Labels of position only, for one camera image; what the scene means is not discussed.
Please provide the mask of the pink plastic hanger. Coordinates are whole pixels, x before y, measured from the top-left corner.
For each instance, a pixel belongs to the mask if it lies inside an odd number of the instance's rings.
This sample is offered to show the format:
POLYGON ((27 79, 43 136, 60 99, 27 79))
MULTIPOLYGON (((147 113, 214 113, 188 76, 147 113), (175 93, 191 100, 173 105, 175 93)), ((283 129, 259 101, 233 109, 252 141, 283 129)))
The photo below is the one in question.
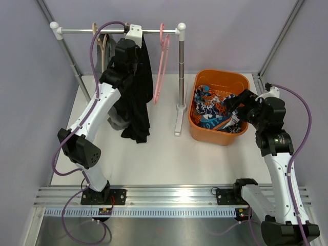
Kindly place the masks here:
POLYGON ((158 69, 158 76, 156 81, 156 87, 153 97, 153 103, 157 104, 161 89, 163 86, 163 80, 166 73, 166 67, 167 67, 167 61, 168 61, 168 54, 169 54, 169 47, 170 47, 170 35, 166 34, 164 35, 163 31, 165 29, 164 23, 160 24, 160 32, 159 32, 159 38, 160 38, 160 45, 161 45, 161 56, 160 56, 160 62, 159 62, 159 69, 158 69))

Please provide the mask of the black shorts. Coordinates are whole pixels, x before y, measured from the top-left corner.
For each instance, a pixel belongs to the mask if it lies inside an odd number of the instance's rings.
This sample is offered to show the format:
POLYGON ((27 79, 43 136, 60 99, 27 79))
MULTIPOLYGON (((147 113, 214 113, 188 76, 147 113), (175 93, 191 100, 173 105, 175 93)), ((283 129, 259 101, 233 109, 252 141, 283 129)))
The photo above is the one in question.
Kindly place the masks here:
POLYGON ((147 142, 150 122, 147 103, 153 98, 153 76, 146 41, 142 39, 141 58, 132 84, 128 86, 114 107, 129 124, 121 134, 139 143, 147 142))

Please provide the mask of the blue orange patterned shorts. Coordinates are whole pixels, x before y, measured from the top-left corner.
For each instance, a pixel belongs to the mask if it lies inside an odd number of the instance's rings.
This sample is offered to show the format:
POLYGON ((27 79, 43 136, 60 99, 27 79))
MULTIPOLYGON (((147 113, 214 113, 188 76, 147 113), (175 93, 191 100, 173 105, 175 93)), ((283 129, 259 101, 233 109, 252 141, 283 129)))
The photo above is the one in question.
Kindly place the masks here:
POLYGON ((235 94, 222 96, 218 90, 207 85, 200 85, 195 89, 193 102, 195 109, 192 111, 193 123, 208 130, 226 133, 241 132, 242 121, 237 117, 237 111, 228 112, 226 100, 232 99, 235 94))

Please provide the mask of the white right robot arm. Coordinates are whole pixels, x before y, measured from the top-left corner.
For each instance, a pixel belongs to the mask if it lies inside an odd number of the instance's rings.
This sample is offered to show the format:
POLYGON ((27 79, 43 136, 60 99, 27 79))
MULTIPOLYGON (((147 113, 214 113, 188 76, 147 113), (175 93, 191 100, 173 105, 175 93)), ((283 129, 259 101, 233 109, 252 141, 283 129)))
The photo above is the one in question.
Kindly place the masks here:
POLYGON ((285 102, 279 89, 256 95, 245 89, 225 104, 230 112, 256 130, 256 145, 268 168, 274 202, 270 202, 259 186, 251 180, 241 182, 232 190, 237 203, 250 206, 261 222, 261 234, 266 245, 309 245, 320 235, 319 226, 310 222, 295 177, 294 150, 290 135, 283 129, 285 102))

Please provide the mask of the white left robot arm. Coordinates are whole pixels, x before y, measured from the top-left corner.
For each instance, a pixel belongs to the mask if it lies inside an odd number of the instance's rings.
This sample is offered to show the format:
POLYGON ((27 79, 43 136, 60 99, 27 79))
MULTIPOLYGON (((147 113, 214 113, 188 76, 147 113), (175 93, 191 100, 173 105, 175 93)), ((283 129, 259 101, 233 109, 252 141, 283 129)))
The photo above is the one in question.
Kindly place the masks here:
POLYGON ((93 142, 106 115, 132 85, 142 57, 142 41, 121 38, 101 74, 92 101, 70 129, 60 129, 58 139, 63 153, 81 169, 88 187, 83 204, 105 204, 110 201, 110 184, 98 164, 101 150, 93 142))

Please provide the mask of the grey shorts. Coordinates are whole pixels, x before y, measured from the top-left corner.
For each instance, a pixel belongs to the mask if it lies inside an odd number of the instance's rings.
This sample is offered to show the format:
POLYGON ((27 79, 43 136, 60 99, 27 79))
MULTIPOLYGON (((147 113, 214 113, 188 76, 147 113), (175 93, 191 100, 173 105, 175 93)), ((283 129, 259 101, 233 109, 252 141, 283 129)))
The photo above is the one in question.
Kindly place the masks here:
MULTIPOLYGON (((114 49, 116 46, 116 41, 112 37, 111 34, 107 34, 107 43, 106 43, 106 61, 105 61, 105 66, 107 68, 110 59, 114 56, 114 49)), ((101 75, 103 72, 101 72, 101 51, 99 46, 97 46, 97 62, 95 66, 95 71, 96 71, 96 76, 98 79, 100 79, 101 75)), ((127 128, 130 124, 130 121, 128 120, 127 116, 120 116, 116 110, 116 107, 113 106, 109 112, 108 112, 108 123, 111 125, 111 127, 114 130, 123 130, 127 128)))

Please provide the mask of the beige hanger under grey shorts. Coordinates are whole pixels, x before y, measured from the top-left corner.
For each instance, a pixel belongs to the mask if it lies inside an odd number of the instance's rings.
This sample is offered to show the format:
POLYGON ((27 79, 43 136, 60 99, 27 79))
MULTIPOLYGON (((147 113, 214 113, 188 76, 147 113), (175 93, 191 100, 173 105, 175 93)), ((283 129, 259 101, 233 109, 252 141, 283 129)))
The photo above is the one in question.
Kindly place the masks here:
POLYGON ((101 72, 104 72, 105 68, 106 68, 106 66, 105 66, 105 61, 106 61, 105 52, 106 52, 107 38, 108 38, 107 34, 101 34, 96 38, 97 45, 99 46, 100 51, 101 51, 101 72))

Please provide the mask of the orange plastic basket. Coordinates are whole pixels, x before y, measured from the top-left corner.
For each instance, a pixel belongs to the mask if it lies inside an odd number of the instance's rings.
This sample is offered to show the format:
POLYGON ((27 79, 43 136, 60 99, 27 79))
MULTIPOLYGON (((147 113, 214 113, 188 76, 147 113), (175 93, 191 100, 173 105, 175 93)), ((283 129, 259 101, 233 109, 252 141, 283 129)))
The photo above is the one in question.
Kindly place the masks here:
POLYGON ((236 134, 208 130, 195 125, 191 119, 192 111, 195 109, 193 96, 195 89, 200 85, 207 85, 211 89, 218 90, 222 96, 228 96, 230 94, 235 94, 235 96, 237 96, 244 89, 249 89, 250 83, 248 79, 242 74, 229 71, 205 69, 198 72, 196 75, 188 112, 190 134, 195 140, 198 141, 205 141, 222 146, 228 146, 235 140, 236 137, 246 132, 248 129, 248 123, 242 121, 241 132, 236 134))

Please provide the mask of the metal clothes rack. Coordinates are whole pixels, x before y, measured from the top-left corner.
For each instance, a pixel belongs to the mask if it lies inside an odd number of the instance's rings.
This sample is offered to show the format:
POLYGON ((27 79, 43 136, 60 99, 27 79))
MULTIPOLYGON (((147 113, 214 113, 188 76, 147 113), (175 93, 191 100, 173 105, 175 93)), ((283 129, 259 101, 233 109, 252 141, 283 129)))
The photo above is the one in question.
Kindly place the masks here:
MULTIPOLYGON (((126 24, 124 29, 97 29, 96 25, 93 25, 92 29, 64 29, 59 26, 57 22, 51 22, 49 24, 50 28, 52 29, 56 39, 63 44, 64 51, 67 53, 69 61, 73 62, 73 56, 70 53, 70 50, 66 47, 65 40, 63 35, 64 34, 83 34, 83 33, 92 33, 96 34, 123 34, 124 36, 129 31, 129 24, 126 24)), ((143 34, 158 34, 160 30, 151 30, 151 29, 143 29, 143 34)), ((163 33, 169 35, 176 35, 178 36, 179 40, 179 101, 176 106, 177 110, 177 118, 176 118, 176 125, 175 125, 175 136, 180 136, 182 130, 182 120, 183 114, 187 109, 185 99, 187 93, 187 85, 185 84, 185 35, 186 35, 186 25, 184 23, 179 23, 177 28, 174 30, 166 30, 164 29, 163 33)))

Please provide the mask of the aluminium mounting rail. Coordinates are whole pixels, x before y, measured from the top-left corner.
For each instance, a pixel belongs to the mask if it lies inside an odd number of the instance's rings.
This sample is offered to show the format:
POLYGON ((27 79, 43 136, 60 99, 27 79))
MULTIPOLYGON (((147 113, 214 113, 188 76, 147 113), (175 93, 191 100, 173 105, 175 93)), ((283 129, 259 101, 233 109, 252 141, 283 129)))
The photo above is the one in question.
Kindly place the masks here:
MULTIPOLYGON (((115 186, 125 189, 115 198, 114 206, 123 208, 211 208, 217 206, 215 189, 209 186, 115 186)), ((36 193, 34 207, 63 207, 78 186, 41 187, 36 193)))

